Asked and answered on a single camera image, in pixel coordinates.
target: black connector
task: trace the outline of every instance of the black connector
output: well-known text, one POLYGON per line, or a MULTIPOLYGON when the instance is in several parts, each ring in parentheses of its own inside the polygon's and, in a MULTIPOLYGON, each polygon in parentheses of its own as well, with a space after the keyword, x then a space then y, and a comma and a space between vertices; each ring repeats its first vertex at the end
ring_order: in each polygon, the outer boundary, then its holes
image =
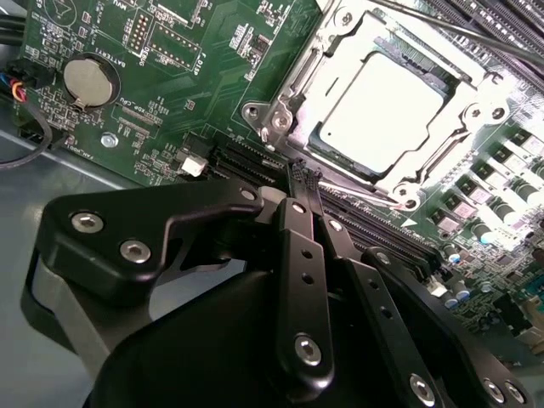
POLYGON ((23 82, 25 88, 40 89, 52 84, 54 68, 45 67, 29 59, 15 59, 6 64, 5 73, 23 82))

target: cable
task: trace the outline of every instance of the cable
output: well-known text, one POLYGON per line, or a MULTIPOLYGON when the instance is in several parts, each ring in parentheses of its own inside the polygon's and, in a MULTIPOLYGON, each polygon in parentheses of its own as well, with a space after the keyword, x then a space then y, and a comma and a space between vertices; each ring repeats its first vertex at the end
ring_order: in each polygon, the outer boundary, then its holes
POLYGON ((19 167, 23 164, 33 161, 38 156, 40 156, 53 141, 53 131, 49 126, 47 119, 42 115, 42 112, 39 110, 39 108, 29 101, 21 104, 21 106, 26 109, 26 111, 30 113, 34 119, 36 119, 36 122, 38 122, 38 124, 42 128, 42 143, 40 143, 40 145, 36 149, 31 151, 26 156, 22 156, 19 159, 11 161, 0 161, 0 170, 9 170, 11 168, 19 167))
POLYGON ((0 44, 20 47, 23 44, 23 33, 0 30, 0 44))
POLYGON ((437 19, 436 17, 433 17, 432 15, 422 13, 421 11, 415 10, 410 7, 406 7, 399 3, 391 2, 389 0, 369 0, 369 1, 372 3, 378 4, 380 6, 383 6, 386 9, 391 9, 393 11, 397 11, 399 13, 409 15, 410 17, 413 17, 415 19, 424 21, 431 26, 437 26, 437 27, 443 28, 444 30, 461 34, 462 36, 465 36, 466 38, 470 38, 474 41, 477 41, 478 43, 482 43, 484 45, 487 45, 488 47, 498 49, 507 54, 511 54, 512 56, 520 60, 544 67, 544 58, 538 56, 535 53, 531 53, 530 51, 526 51, 524 49, 505 44, 504 42, 497 41, 493 38, 487 37, 486 35, 479 34, 476 31, 468 30, 464 27, 460 27, 459 25, 448 23, 447 21, 437 19))
POLYGON ((23 17, 0 15, 0 27, 6 30, 24 31, 26 22, 23 17))

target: electronic component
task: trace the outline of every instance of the electronic component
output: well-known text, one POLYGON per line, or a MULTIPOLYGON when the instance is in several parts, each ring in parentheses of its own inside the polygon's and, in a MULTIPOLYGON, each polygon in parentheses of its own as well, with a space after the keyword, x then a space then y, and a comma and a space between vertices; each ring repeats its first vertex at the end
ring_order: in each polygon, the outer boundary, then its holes
POLYGON ((514 336, 518 336, 521 332, 532 327, 530 322, 525 319, 523 311, 509 294, 499 297, 493 302, 493 305, 514 336))
POLYGON ((485 224, 475 224, 471 231, 482 244, 490 244, 495 241, 495 233, 485 224))
POLYGON ((512 137, 512 142, 529 152, 531 155, 541 156, 544 152, 544 142, 530 133, 519 132, 512 137))
POLYGON ((471 200, 476 201, 478 204, 485 204, 492 194, 474 183, 471 179, 465 179, 459 186, 460 190, 471 200))
POLYGON ((465 201, 461 200, 457 195, 451 196, 446 202, 445 206, 454 213, 457 217, 462 219, 471 218, 476 213, 476 208, 468 205, 465 201))
POLYGON ((451 293, 450 291, 444 293, 440 300, 444 302, 444 306, 448 309, 453 309, 459 304, 459 301, 456 299, 455 296, 453 296, 453 293, 451 293))
POLYGON ((26 58, 14 59, 6 64, 5 73, 23 82, 26 88, 40 89, 54 81, 53 68, 45 67, 26 58))
POLYGON ((437 227, 446 232, 453 232, 459 228, 459 223, 442 210, 435 212, 431 219, 437 227))
POLYGON ((519 214, 515 212, 508 204, 499 204, 493 208, 493 212, 506 225, 514 225, 519 221, 519 214))
POLYGON ((520 184, 514 191, 530 206, 542 204, 544 201, 542 193, 530 184, 520 184))
POLYGON ((501 266, 508 266, 513 261, 512 257, 508 255, 502 255, 500 258, 496 260, 497 265, 501 266))
POLYGON ((493 291, 493 285, 491 285, 491 282, 488 282, 488 281, 482 282, 480 287, 479 287, 479 290, 482 293, 492 292, 493 291))
POLYGON ((62 77, 71 103, 92 110, 117 99, 121 80, 116 69, 97 54, 78 54, 66 62, 62 77))
POLYGON ((438 282, 434 276, 431 276, 426 287, 429 293, 437 298, 442 297, 444 293, 448 292, 446 287, 442 283, 438 282))
POLYGON ((459 251, 457 251, 455 245, 445 245, 442 250, 444 251, 446 259, 452 264, 459 264, 459 262, 461 262, 461 255, 459 254, 459 251))
POLYGON ((179 171, 198 177, 206 168, 208 161, 202 157, 180 150, 175 157, 176 162, 181 163, 179 171))
POLYGON ((477 171, 476 174, 489 185, 496 189, 501 189, 507 183, 506 177, 497 172, 492 166, 485 163, 477 171))
POLYGON ((470 298, 470 291, 465 286, 465 282, 463 280, 459 280, 458 282, 451 285, 451 292, 460 302, 463 302, 470 298))
POLYGON ((514 155, 506 147, 502 147, 497 151, 493 158, 514 173, 521 173, 527 167, 525 161, 514 155))

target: silver screw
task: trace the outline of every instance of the silver screw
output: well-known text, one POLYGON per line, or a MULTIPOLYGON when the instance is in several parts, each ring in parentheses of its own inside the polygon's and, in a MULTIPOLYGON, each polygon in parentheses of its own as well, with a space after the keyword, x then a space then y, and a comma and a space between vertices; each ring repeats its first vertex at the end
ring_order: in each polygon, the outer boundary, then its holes
POLYGON ((484 388, 488 392, 488 394, 498 402, 499 404, 504 404, 504 394, 502 393, 501 389, 498 388, 493 382, 490 380, 484 381, 484 388))
POLYGON ((244 114, 247 118, 255 120, 258 118, 258 109, 254 106, 247 106, 244 109, 244 114))
POLYGON ((330 219, 329 225, 335 230, 335 231, 341 231, 342 225, 336 220, 336 219, 330 219))
POLYGON ((257 199, 257 197, 249 190, 241 189, 241 194, 244 198, 247 198, 248 200, 254 201, 257 199))
POLYGON ((389 258, 388 258, 388 256, 387 256, 385 253, 383 253, 383 252, 378 252, 378 253, 376 254, 376 256, 377 256, 377 258, 378 258, 380 261, 382 261, 384 264, 386 264, 386 265, 391 264, 391 261, 389 261, 389 258))
POLYGON ((354 16, 351 15, 351 13, 346 13, 342 17, 342 25, 347 26, 349 23, 351 23, 354 19, 354 16))
POLYGON ((287 116, 285 116, 281 112, 274 112, 274 116, 272 117, 272 127, 275 130, 278 131, 284 131, 287 130, 291 126, 291 121, 287 116))
POLYGON ((104 228, 104 221, 96 214, 80 212, 71 218, 71 225, 83 234, 95 234, 104 228))
POLYGON ((304 209, 304 207, 296 202, 292 203, 292 207, 297 213, 301 213, 301 214, 306 213, 306 210, 304 209))
POLYGON ((410 376, 410 388, 425 406, 434 406, 436 399, 429 385, 417 374, 410 376))
POLYGON ((317 366, 321 362, 321 350, 317 343, 309 337, 295 338, 295 352, 298 358, 308 366, 317 366))
POLYGON ((519 392, 517 388, 514 387, 514 385, 511 382, 504 382, 504 385, 506 386, 508 392, 518 401, 520 404, 525 403, 525 397, 523 394, 519 392))
POLYGON ((104 147, 111 149, 119 144, 119 139, 112 132, 104 132, 102 133, 102 137, 100 138, 100 143, 104 147))
POLYGON ((119 251, 123 258, 135 264, 143 264, 151 258, 150 248, 143 242, 136 240, 124 241, 119 251))

